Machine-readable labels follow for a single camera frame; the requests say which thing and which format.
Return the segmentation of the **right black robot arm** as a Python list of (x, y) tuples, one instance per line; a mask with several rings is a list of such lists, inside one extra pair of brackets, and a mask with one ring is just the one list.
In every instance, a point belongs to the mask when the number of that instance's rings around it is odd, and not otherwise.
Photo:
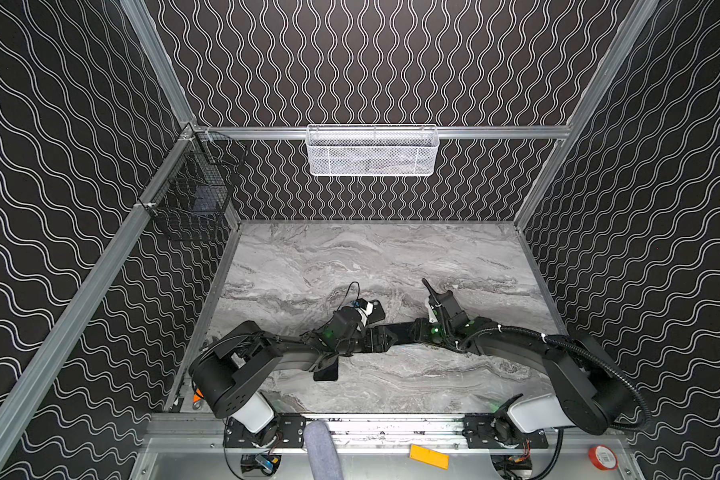
[(624, 372), (585, 336), (547, 335), (523, 327), (476, 318), (463, 328), (432, 324), (424, 318), (409, 328), (413, 342), (454, 353), (493, 356), (524, 365), (548, 377), (552, 391), (507, 401), (497, 416), (511, 432), (529, 434), (547, 428), (576, 427), (592, 435), (608, 429), (637, 431), (647, 423), (618, 418), (644, 398)]

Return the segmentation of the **blue phone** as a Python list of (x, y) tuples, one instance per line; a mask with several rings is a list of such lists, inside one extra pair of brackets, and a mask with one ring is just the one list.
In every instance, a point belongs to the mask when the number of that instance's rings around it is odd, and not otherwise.
[(386, 329), (392, 346), (423, 342), (422, 327), (418, 322), (390, 324)]

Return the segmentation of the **black phone case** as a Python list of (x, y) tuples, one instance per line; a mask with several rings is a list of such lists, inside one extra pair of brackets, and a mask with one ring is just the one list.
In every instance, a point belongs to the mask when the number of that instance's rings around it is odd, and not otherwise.
[(381, 322), (386, 318), (386, 313), (379, 300), (371, 300), (366, 303), (364, 308), (366, 314), (366, 324), (371, 325)]

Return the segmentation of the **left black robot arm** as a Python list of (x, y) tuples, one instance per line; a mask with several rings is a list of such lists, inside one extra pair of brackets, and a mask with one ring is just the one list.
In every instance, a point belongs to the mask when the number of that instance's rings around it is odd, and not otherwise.
[(259, 389), (273, 372), (299, 370), (311, 373), (316, 382), (336, 381), (341, 358), (385, 353), (398, 342), (398, 334), (377, 324), (384, 319), (379, 301), (360, 299), (296, 337), (245, 321), (193, 360), (192, 386), (215, 417), (231, 418), (253, 435), (268, 432), (275, 412)]

